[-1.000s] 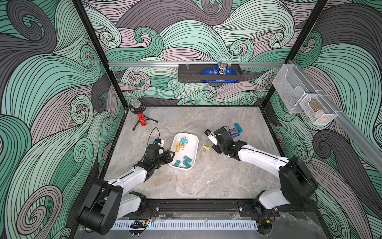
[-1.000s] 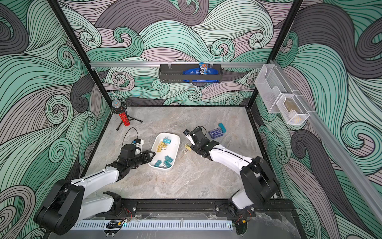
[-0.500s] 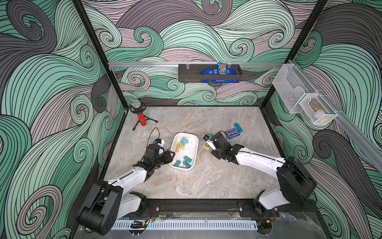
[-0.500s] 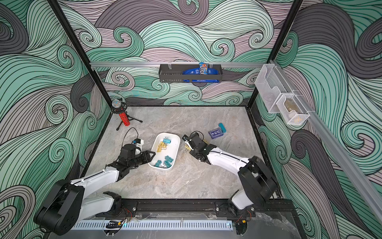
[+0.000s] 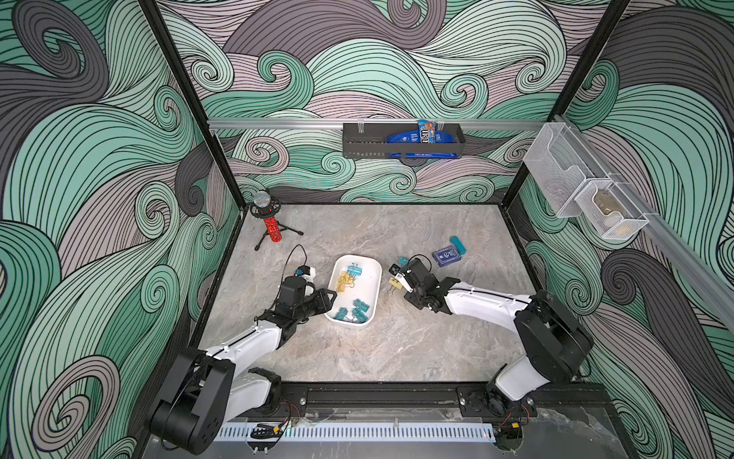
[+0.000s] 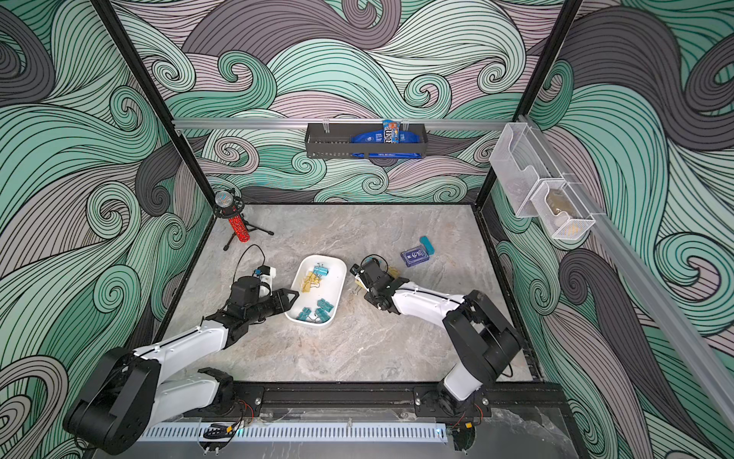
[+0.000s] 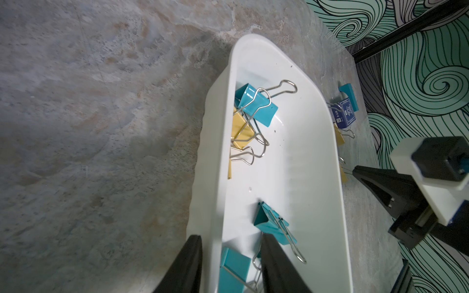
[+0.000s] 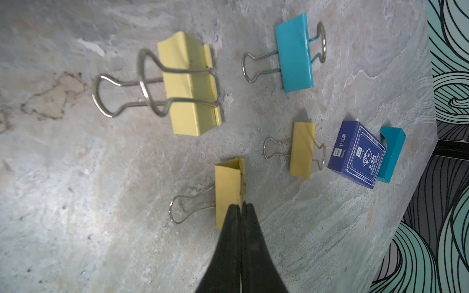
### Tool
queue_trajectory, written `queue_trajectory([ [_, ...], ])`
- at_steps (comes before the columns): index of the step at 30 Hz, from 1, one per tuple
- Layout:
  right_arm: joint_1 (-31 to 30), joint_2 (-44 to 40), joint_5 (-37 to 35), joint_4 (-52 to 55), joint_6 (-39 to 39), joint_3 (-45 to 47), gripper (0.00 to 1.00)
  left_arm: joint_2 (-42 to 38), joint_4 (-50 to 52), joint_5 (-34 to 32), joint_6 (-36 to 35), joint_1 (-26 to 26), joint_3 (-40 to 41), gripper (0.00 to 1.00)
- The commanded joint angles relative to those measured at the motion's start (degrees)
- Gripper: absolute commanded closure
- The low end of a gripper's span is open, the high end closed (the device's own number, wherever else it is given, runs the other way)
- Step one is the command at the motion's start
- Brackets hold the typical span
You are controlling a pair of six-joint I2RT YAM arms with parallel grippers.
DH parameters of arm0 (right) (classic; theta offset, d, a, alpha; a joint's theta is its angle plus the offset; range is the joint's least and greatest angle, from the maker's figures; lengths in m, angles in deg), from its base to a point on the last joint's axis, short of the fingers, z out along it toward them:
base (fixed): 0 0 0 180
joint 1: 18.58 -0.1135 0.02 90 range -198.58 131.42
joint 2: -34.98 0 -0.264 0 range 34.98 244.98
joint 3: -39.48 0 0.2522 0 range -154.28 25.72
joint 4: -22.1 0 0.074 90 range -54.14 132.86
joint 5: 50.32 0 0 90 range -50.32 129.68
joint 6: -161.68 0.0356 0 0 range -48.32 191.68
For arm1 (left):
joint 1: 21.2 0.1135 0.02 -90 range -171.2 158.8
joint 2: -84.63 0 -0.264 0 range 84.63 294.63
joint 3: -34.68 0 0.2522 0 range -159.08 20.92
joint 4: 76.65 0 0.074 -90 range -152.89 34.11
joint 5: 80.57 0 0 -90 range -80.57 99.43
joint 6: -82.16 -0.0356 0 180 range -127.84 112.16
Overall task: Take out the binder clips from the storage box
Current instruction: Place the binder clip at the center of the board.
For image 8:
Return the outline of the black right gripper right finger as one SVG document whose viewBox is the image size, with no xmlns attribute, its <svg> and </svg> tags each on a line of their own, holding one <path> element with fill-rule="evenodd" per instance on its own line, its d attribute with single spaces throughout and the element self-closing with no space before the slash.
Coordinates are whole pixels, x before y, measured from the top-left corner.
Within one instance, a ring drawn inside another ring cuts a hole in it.
<svg viewBox="0 0 469 293">
<path fill-rule="evenodd" d="M 241 211 L 241 287 L 244 293 L 286 293 L 274 266 L 255 208 L 243 203 Z"/>
</svg>

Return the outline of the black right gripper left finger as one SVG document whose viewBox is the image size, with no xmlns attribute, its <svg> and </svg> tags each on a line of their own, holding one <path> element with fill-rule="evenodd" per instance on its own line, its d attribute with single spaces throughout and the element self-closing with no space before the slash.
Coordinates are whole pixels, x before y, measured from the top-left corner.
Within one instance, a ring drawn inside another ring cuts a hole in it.
<svg viewBox="0 0 469 293">
<path fill-rule="evenodd" d="M 238 293 L 241 290 L 241 210 L 228 207 L 213 258 L 198 293 Z"/>
</svg>

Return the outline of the yellow binder clip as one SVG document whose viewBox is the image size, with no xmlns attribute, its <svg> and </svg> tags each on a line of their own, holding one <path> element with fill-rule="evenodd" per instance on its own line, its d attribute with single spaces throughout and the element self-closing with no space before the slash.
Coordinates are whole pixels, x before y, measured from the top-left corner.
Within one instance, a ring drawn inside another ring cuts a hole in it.
<svg viewBox="0 0 469 293">
<path fill-rule="evenodd" d="M 121 81 L 108 74 L 97 75 L 92 84 L 92 98 L 108 118 L 119 116 L 130 107 L 147 107 L 158 117 L 169 116 L 173 133 L 198 137 L 222 124 L 217 104 L 218 90 L 209 45 L 201 44 L 185 32 L 176 32 L 158 42 L 158 53 L 148 48 L 139 51 L 135 81 Z M 100 97 L 100 84 L 106 81 L 117 87 L 139 87 L 144 99 L 125 103 L 110 111 Z"/>
<path fill-rule="evenodd" d="M 181 224 L 195 212 L 215 209 L 216 228 L 222 229 L 229 206 L 241 206 L 246 193 L 245 159 L 236 157 L 215 165 L 215 182 L 196 195 L 176 195 L 169 206 L 172 223 Z"/>
<path fill-rule="evenodd" d="M 316 123 L 312 122 L 294 122 L 293 136 L 290 140 L 276 141 L 272 137 L 268 137 L 263 144 L 263 156 L 265 160 L 269 160 L 274 156 L 283 156 L 290 158 L 289 174 L 294 177 L 309 179 L 311 175 L 311 164 L 316 162 L 319 171 L 322 171 L 326 161 L 326 146 L 319 145 L 315 140 Z M 276 145 L 291 144 L 290 154 L 273 153 L 267 155 L 267 144 L 272 142 Z M 315 147 L 322 150 L 322 158 L 314 159 L 313 153 Z"/>
</svg>

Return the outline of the teal binder clip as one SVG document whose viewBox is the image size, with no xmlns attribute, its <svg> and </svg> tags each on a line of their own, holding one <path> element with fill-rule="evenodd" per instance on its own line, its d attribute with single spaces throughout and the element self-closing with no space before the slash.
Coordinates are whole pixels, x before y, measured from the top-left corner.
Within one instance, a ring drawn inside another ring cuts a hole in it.
<svg viewBox="0 0 469 293">
<path fill-rule="evenodd" d="M 319 60 L 325 63 L 327 56 L 326 30 L 322 22 L 318 22 L 316 36 L 310 37 L 307 15 L 298 17 L 276 26 L 277 50 L 261 56 L 254 56 L 245 52 L 242 56 L 241 66 L 248 83 L 254 83 L 264 74 L 280 73 L 282 75 L 283 90 L 291 93 L 314 87 L 312 63 Z M 245 69 L 245 60 L 249 57 L 259 61 L 273 55 L 279 56 L 280 67 L 271 70 L 256 72 L 250 78 Z"/>
</svg>

